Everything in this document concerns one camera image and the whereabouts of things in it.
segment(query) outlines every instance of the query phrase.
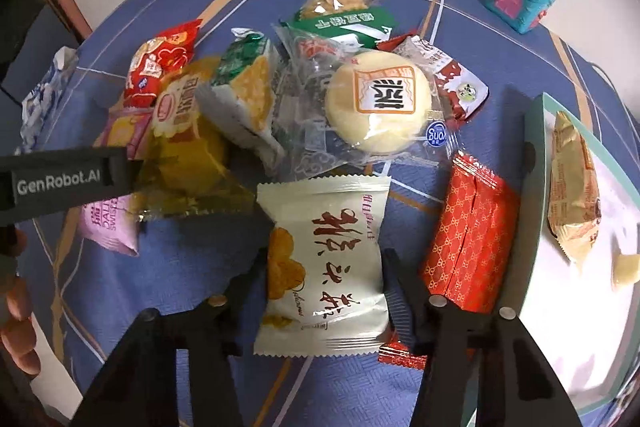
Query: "gold wrapper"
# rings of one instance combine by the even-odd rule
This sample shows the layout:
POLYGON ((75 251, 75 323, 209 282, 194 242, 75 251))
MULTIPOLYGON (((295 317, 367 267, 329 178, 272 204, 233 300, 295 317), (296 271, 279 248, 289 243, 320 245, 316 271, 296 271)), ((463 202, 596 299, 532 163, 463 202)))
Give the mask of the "gold wrapper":
POLYGON ((553 133, 547 220, 562 251, 578 268, 598 237, 599 196, 591 152, 569 117, 559 111, 553 133))

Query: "red patterned wrapper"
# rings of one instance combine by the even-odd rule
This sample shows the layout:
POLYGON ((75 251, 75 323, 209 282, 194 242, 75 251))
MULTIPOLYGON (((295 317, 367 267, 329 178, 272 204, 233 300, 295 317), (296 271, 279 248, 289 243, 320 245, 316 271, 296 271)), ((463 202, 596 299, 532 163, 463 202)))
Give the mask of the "red patterned wrapper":
MULTIPOLYGON (((490 313, 500 291, 516 229, 520 197, 506 182, 468 154, 453 159, 447 199, 420 270, 432 294, 463 310, 490 313)), ((378 360, 424 369, 394 333, 378 360)))
POLYGON ((139 47, 127 73, 125 107, 151 107, 156 103, 162 76, 179 70, 193 58, 201 22, 196 19, 170 28, 139 47))

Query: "pink snack package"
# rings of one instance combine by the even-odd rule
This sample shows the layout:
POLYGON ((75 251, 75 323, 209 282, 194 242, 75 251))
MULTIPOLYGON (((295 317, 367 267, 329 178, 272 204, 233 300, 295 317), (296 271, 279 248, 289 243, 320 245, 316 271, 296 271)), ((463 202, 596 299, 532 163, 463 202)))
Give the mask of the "pink snack package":
MULTIPOLYGON (((129 159, 140 159, 153 115, 149 108, 126 108, 112 113, 101 146, 126 147, 129 159)), ((78 231, 98 245, 124 255, 138 255, 138 220, 129 213, 131 195, 82 206, 78 231)))

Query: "blue tablecloth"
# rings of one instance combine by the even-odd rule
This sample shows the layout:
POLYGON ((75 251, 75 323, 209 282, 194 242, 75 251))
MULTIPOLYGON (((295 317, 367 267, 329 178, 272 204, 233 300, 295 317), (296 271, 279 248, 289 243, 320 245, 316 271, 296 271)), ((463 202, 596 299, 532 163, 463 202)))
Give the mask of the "blue tablecloth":
MULTIPOLYGON (((79 67, 59 113, 46 124, 40 148, 91 145, 108 108, 124 88, 132 54, 156 33, 196 18, 214 0, 126 0, 82 44, 79 67)), ((305 0, 215 0, 200 32, 196 58, 221 54, 230 29, 245 26, 273 36, 271 24, 305 0)), ((466 149, 515 190, 522 183, 523 115, 542 91, 579 116, 640 188, 638 133, 612 87, 565 42, 539 26, 518 35, 481 0, 382 0, 398 21, 395 34, 425 29, 427 38, 482 79, 490 95, 464 126, 466 149)), ((247 185, 265 181, 258 161, 238 152, 232 164, 247 185)), ((423 259, 442 199, 447 171, 392 166, 394 179, 380 237, 408 264, 423 259)), ((189 309, 226 287, 268 241, 271 223, 255 216, 206 216, 148 223, 140 256, 125 257, 92 241, 60 240, 62 214, 24 223, 30 236, 20 271, 33 294, 38 320, 56 354, 85 391, 136 314, 189 309)), ((251 355, 264 288, 249 301, 242 338, 247 355, 234 360, 246 425, 403 426, 415 404, 421 373, 378 363, 375 355, 277 359, 251 355)), ((186 395, 186 360, 178 361, 186 395)), ((180 417, 190 411, 181 400, 180 417)))

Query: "snack package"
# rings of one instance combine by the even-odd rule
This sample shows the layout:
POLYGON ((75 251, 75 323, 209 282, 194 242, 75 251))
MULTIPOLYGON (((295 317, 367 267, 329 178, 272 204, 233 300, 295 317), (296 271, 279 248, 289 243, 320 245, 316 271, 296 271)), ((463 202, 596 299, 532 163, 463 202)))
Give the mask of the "snack package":
POLYGON ((289 28, 334 39, 354 48, 375 48, 396 26, 391 13, 372 7, 374 0, 307 0, 289 28))
MULTIPOLYGON (((449 189, 420 276, 431 294, 463 310, 490 313, 500 293, 515 235, 520 198, 506 182, 466 153, 453 159, 449 189)), ((395 310, 390 309, 393 317, 395 310)), ((424 369, 394 333, 380 347, 380 362, 424 369)))
POLYGON ((456 120, 469 118, 489 96, 489 88, 477 76, 417 35, 404 38, 393 52, 433 75, 441 95, 449 99, 456 120))
POLYGON ((345 163, 394 160, 437 166, 448 164, 459 149, 433 77, 411 60, 354 50, 290 28, 276 31, 289 52, 300 93, 296 124, 286 140, 289 178, 345 163))
POLYGON ((550 184, 549 229, 580 269, 598 237, 600 194, 591 152, 563 111, 556 114, 550 184))
MULTIPOLYGON (((109 116, 102 134, 101 146, 126 147, 129 159, 144 155, 144 138, 151 120, 149 108, 126 108, 109 116)), ((138 220, 131 213, 132 196, 84 204, 78 230, 82 237, 91 239, 108 250, 124 255, 138 255, 138 220)))
POLYGON ((152 107, 160 93, 160 79, 193 58, 200 19, 168 29, 142 44, 131 59, 124 90, 125 107, 152 107))
POLYGON ((330 176, 258 185, 275 223, 268 303, 254 353, 372 353, 388 339, 378 231, 390 178, 330 176))
POLYGON ((280 55, 262 33, 233 28, 236 41, 223 55, 210 84, 201 83, 196 99, 203 115, 239 147, 253 150, 273 174, 284 150, 273 137, 274 81, 280 55))
POLYGON ((226 142, 195 100, 220 59, 203 58, 162 79, 134 206, 140 219, 250 212, 254 196, 225 167, 226 142))

